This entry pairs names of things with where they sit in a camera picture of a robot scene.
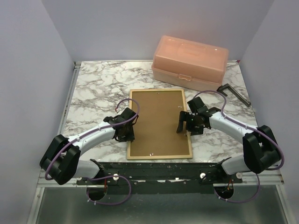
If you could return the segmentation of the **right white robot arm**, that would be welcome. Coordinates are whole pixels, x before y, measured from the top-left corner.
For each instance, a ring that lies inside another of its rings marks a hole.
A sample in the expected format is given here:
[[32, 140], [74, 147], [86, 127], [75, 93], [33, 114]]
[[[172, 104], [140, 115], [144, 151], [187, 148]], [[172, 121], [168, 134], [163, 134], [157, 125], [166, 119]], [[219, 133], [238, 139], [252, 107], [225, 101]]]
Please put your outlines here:
[[284, 158], [272, 130], [268, 126], [251, 126], [224, 114], [222, 109], [207, 108], [200, 97], [188, 101], [190, 112], [179, 113], [177, 132], [186, 130], [191, 135], [202, 135], [205, 128], [219, 130], [242, 144], [243, 154], [223, 160], [215, 171], [215, 178], [221, 183], [231, 179], [238, 172], [259, 174], [271, 170]]

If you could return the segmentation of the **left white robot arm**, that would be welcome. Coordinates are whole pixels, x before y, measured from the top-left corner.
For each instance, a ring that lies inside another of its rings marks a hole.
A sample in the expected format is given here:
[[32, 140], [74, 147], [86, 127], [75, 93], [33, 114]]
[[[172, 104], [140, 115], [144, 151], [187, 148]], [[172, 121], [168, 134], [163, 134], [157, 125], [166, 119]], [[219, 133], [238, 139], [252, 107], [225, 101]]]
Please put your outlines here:
[[77, 135], [54, 137], [40, 160], [40, 167], [46, 172], [46, 180], [54, 180], [59, 185], [71, 178], [87, 178], [93, 184], [103, 181], [103, 172], [94, 159], [83, 161], [80, 157], [95, 146], [108, 141], [133, 141], [136, 112], [129, 108], [115, 117], [105, 117], [97, 126]]

